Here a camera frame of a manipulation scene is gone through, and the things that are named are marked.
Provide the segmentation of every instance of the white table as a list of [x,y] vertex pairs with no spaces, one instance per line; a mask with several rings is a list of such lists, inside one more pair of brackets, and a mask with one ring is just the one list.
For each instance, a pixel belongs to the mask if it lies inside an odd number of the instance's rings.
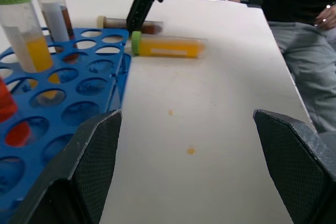
[[[67,3],[74,27],[95,27],[99,15],[126,18],[132,1]],[[310,122],[261,9],[164,0],[148,20],[164,21],[166,35],[208,39],[206,57],[133,58],[100,223],[292,223],[252,115]]]

